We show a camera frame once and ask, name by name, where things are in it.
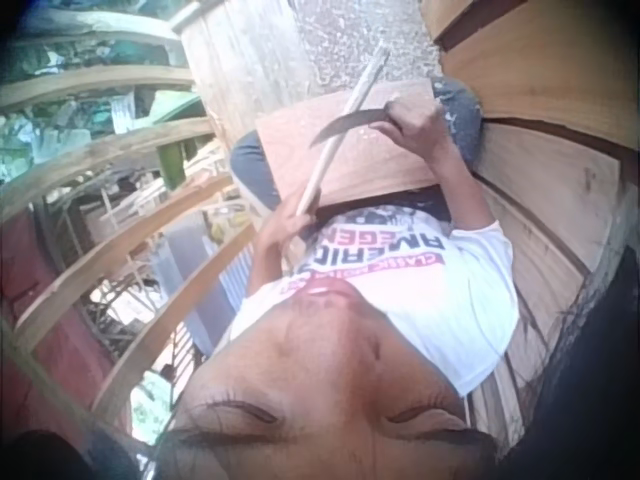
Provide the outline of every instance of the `white t-shirt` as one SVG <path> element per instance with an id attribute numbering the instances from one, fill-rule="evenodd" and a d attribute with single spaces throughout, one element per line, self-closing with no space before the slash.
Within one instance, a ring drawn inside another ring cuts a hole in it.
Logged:
<path id="1" fill-rule="evenodd" d="M 313 276 L 349 281 L 461 396 L 504 354 L 518 320 L 511 243 L 498 222 L 449 235 L 432 216 L 382 206 L 332 219 L 291 276 L 244 300 L 235 339 Z"/>

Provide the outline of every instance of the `forearm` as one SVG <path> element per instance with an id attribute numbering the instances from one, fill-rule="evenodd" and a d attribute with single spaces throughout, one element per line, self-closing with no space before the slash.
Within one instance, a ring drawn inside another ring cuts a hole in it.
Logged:
<path id="1" fill-rule="evenodd" d="M 439 159 L 430 166 L 440 182 L 455 228 L 479 230 L 495 222 L 482 187 L 453 142 L 442 149 Z"/>
<path id="2" fill-rule="evenodd" d="M 253 263 L 247 296 L 256 293 L 263 285 L 282 278 L 282 254 L 276 245 L 263 245 L 259 241 L 254 244 Z"/>

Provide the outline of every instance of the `mouth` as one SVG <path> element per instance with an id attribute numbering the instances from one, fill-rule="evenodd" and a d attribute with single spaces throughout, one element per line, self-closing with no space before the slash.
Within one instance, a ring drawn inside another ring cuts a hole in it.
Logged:
<path id="1" fill-rule="evenodd" d="M 296 295 L 322 297 L 327 295 L 339 295 L 350 300 L 362 301 L 364 297 L 356 287 L 340 278 L 312 278 Z"/>

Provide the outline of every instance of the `skin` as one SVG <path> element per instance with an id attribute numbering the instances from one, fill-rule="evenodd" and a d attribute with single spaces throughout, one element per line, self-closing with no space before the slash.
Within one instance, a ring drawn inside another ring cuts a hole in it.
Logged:
<path id="1" fill-rule="evenodd" d="M 376 124 L 438 176 L 457 228 L 493 223 L 435 102 L 389 105 Z M 258 234 L 249 294 L 282 277 L 313 223 L 302 189 Z M 160 461 L 167 478 L 472 478 L 491 442 L 470 432 L 453 386 L 351 284 L 309 281 L 202 365 Z"/>

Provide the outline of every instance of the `knife blade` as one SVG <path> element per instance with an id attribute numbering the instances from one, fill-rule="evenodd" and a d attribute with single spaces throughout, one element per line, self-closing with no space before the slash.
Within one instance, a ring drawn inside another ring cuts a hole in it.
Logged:
<path id="1" fill-rule="evenodd" d="M 329 122 L 309 144 L 309 148 L 322 143 L 331 137 L 340 135 L 352 128 L 369 125 L 373 122 L 392 122 L 389 114 L 384 108 L 371 108 L 366 110 L 356 110 L 355 112 L 342 115 Z"/>

